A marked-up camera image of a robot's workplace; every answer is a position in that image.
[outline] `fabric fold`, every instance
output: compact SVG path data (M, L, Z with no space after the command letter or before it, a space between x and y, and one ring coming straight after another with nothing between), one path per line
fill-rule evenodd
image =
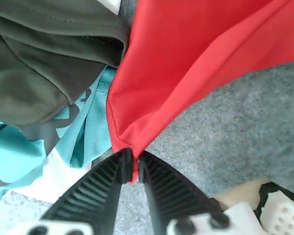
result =
M97 0L0 1L0 121L53 118L106 65L118 67L128 35L123 20Z
M81 169L111 147L105 102L114 75L115 69L107 67L74 104L48 122L19 127L0 122L0 199L7 190L41 177L54 148L62 164Z
M114 151L138 157L213 89L293 60L294 0L139 1L107 100Z

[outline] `dark green fabric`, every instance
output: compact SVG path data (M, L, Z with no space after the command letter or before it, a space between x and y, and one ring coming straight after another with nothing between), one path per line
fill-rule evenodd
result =
M96 0L0 0L0 121L54 117L120 64L128 34Z

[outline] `black screw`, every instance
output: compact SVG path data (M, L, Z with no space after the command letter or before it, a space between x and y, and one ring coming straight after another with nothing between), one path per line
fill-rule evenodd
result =
M177 220L174 232L175 235L193 235L196 233L196 228L189 218L183 218Z
M46 235L48 232L48 228L45 226L38 226L31 229L28 235Z
M230 219L223 213L212 214L209 224L213 229L227 229L230 227Z
M72 230L68 232L66 235L84 235L84 233L81 230Z

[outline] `black plastic jaw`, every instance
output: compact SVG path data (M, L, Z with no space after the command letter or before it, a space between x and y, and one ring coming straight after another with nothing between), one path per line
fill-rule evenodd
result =
M112 235L122 184L132 180L132 152L123 149L92 168L42 219L89 223L96 235Z
M223 211L191 181L154 155L144 152L139 157L140 182L145 185L151 222L156 235L165 235L173 219Z
M92 168L46 212L42 219L90 224L95 235L112 235L122 184L132 181L133 156L123 149ZM218 204L173 167L143 152L139 179L145 185L154 233L165 235L172 219L210 213L223 218Z

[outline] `red cloth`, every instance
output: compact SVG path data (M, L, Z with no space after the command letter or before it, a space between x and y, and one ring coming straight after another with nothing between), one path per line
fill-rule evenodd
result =
M137 158L216 87L293 60L294 0L138 0L107 99L114 151Z

